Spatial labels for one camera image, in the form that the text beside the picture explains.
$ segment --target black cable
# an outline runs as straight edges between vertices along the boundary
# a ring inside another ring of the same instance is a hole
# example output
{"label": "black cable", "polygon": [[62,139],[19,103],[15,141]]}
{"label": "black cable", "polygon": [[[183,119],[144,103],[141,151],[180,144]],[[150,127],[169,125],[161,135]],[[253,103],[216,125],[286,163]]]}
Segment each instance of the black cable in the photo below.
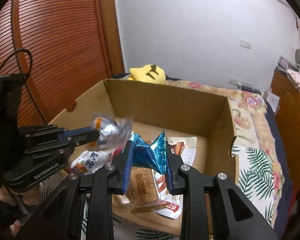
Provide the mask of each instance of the black cable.
{"label": "black cable", "polygon": [[7,61],[12,57],[14,56],[15,54],[17,54],[18,52],[25,52],[29,55],[29,58],[30,58],[30,67],[29,67],[29,73],[28,75],[26,76],[26,80],[28,79],[28,77],[30,76],[30,73],[31,73],[31,70],[32,70],[32,55],[31,55],[31,52],[27,49],[17,49],[16,51],[12,52],[6,59],[5,61],[1,64],[0,66],[0,70],[4,67],[4,65],[7,63]]}

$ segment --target metal screw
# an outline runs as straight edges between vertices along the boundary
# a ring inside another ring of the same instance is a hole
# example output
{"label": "metal screw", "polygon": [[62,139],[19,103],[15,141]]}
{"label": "metal screw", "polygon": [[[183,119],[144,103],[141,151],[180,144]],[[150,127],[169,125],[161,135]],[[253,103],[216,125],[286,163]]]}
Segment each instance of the metal screw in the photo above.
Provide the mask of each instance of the metal screw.
{"label": "metal screw", "polygon": [[76,179],[78,177],[78,174],[76,174],[76,173],[73,172],[73,173],[70,173],[68,177],[69,177],[69,179],[74,180],[74,179]]}
{"label": "metal screw", "polygon": [[220,173],[218,174],[218,178],[219,178],[219,179],[226,179],[226,178],[227,178],[227,175],[224,174],[223,172],[220,172]]}
{"label": "metal screw", "polygon": [[106,168],[107,171],[112,171],[115,168],[115,166],[113,164],[107,164],[105,166],[105,168]]}
{"label": "metal screw", "polygon": [[183,165],[181,165],[181,169],[183,171],[189,171],[190,170],[190,166],[188,164],[183,164]]}

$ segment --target blue snack package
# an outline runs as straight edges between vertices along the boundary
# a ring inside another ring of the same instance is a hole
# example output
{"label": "blue snack package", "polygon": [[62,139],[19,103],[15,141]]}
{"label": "blue snack package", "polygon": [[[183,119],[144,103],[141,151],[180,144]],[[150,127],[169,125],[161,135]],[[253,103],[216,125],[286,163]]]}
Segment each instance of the blue snack package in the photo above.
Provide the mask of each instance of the blue snack package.
{"label": "blue snack package", "polygon": [[153,141],[147,144],[138,134],[131,135],[134,142],[133,166],[153,169],[160,174],[166,171],[166,135],[164,131]]}

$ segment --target red logo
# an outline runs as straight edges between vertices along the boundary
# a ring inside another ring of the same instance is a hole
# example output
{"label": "red logo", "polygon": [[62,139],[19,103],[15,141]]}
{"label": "red logo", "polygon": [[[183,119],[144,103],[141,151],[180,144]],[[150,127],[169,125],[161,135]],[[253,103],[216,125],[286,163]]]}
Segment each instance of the red logo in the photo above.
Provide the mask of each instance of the red logo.
{"label": "red logo", "polygon": [[166,208],[172,210],[173,212],[176,212],[179,209],[179,205],[169,202],[169,205],[166,206]]}

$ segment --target floral bedsheet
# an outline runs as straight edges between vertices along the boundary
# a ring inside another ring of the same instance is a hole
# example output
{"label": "floral bedsheet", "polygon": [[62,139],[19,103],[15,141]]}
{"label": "floral bedsheet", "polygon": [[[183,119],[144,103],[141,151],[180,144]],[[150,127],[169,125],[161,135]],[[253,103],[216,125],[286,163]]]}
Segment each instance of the floral bedsheet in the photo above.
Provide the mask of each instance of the floral bedsheet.
{"label": "floral bedsheet", "polygon": [[239,157],[238,187],[274,227],[284,176],[277,159],[275,140],[264,115],[266,104],[262,96],[188,81],[166,83],[229,98],[237,133],[232,154]]}

